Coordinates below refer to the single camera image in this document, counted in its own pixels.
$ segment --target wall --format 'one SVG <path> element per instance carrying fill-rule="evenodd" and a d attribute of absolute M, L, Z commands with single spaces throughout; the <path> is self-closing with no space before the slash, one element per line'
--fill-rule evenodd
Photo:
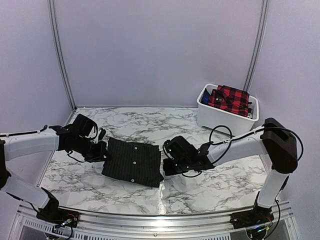
<path fill-rule="evenodd" d="M 274 117 L 301 138 L 305 154 L 282 198 L 302 239 L 320 239 L 320 1 L 271 0 L 250 93 L 261 118 Z"/>
<path fill-rule="evenodd" d="M 49 21 L 47 1 L 0 1 L 0 133 L 63 125 L 71 113 Z M 34 183 L 48 153 L 7 167 Z M 0 191 L 0 239 L 8 237 L 19 201 Z"/>
<path fill-rule="evenodd" d="M 242 89 L 261 0 L 57 0 L 78 106 L 195 107 L 207 83 Z"/>

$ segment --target pinstriped fabric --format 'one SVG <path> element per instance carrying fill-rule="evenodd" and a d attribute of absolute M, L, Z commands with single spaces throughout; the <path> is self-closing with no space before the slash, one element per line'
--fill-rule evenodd
<path fill-rule="evenodd" d="M 108 154 L 111 160 L 104 163 L 102 170 L 107 177 L 157 188 L 164 179 L 160 174 L 159 146 L 110 137 Z"/>

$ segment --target marble table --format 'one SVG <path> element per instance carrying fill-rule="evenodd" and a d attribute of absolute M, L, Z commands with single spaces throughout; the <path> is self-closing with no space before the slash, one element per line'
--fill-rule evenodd
<path fill-rule="evenodd" d="M 196 108 L 121 107 L 80 108 L 105 128 L 108 137 L 159 145 L 182 135 L 198 148 L 208 141 L 210 129 L 197 126 Z M 226 139 L 213 134 L 213 141 Z M 73 153 L 73 157 L 82 157 Z M 159 188 L 112 179 L 101 174 L 103 163 L 79 163 L 64 151 L 56 152 L 41 187 L 51 191 L 61 206 L 92 212 L 139 215 L 198 214 L 252 206 L 267 173 L 259 156 L 225 163 L 195 178 L 167 177 Z"/>

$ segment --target laundry basket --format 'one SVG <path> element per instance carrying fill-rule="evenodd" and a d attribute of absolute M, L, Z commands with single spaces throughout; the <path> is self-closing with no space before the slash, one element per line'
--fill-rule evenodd
<path fill-rule="evenodd" d="M 232 131 L 232 135 L 237 136 L 244 134 L 251 130 L 255 122 L 259 120 L 259 103 L 258 100 L 250 96 L 249 102 L 252 102 L 250 108 L 252 108 L 252 118 L 240 116 L 231 112 L 221 110 L 209 105 L 201 103 L 201 99 L 205 92 L 205 89 L 211 94 L 213 89 L 217 89 L 218 86 L 214 84 L 207 84 L 204 86 L 202 92 L 200 93 L 197 103 L 198 103 L 198 114 L 197 114 L 197 124 L 200 127 L 208 127 L 213 129 L 218 125 L 225 125 L 229 127 Z M 217 129 L 223 133 L 229 133 L 228 130 L 221 127 Z"/>

